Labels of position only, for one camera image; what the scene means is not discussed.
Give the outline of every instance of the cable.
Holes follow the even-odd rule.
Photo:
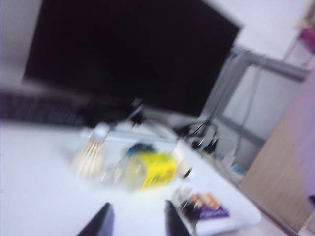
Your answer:
[[[247,109],[245,111],[243,122],[242,122],[242,124],[240,126],[239,136],[237,138],[237,145],[236,145],[236,149],[235,149],[235,155],[240,150],[240,146],[241,146],[241,142],[242,142],[242,136],[243,136],[243,131],[244,131],[244,126],[245,126],[245,124],[246,124],[246,122],[248,120],[248,117],[249,117],[250,113],[251,113],[252,105],[253,105],[253,102],[254,102],[254,99],[255,99],[255,95],[256,95],[256,92],[257,92],[257,89],[258,89],[258,85],[259,85],[259,81],[260,81],[260,77],[261,77],[261,72],[262,72],[263,67],[266,64],[266,61],[267,61],[266,56],[262,55],[260,60],[259,60],[259,63],[258,63],[259,68],[257,69],[256,74],[254,76],[256,78],[256,80],[254,81],[254,84],[252,86],[252,92],[251,92],[251,96],[250,96],[250,101],[249,101]]]

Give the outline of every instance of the purple item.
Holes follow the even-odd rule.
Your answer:
[[[230,216],[228,210],[222,205],[220,205],[219,209],[213,210],[204,204],[200,211],[200,220],[217,219]]]

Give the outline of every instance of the black object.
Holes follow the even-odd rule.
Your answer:
[[[181,210],[190,222],[195,222],[200,219],[201,211],[195,206],[195,203],[191,201],[183,201]]]
[[[238,31],[201,0],[43,0],[25,79],[198,116]]]
[[[0,94],[0,118],[69,126],[85,123],[79,107],[70,101],[10,93]]]
[[[211,154],[216,150],[217,144],[218,144],[218,139],[212,139],[210,143],[203,150]]]
[[[190,236],[183,221],[171,201],[166,200],[166,235],[167,236]]]
[[[313,204],[313,206],[315,207],[315,195],[311,195],[309,197],[310,202]]]
[[[191,143],[191,147],[192,147],[192,149],[194,149],[194,150],[202,149],[202,142],[201,142],[200,140],[194,140],[194,141]]]
[[[114,218],[113,206],[106,203],[77,236],[111,236]]]

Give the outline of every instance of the plastic bottle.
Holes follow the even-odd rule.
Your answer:
[[[163,185],[173,179],[176,167],[168,154],[140,152],[130,158],[124,178],[132,189]]]

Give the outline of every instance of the keyboard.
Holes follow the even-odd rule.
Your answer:
[[[70,102],[54,98],[0,94],[1,120],[83,126],[84,118],[79,109]]]

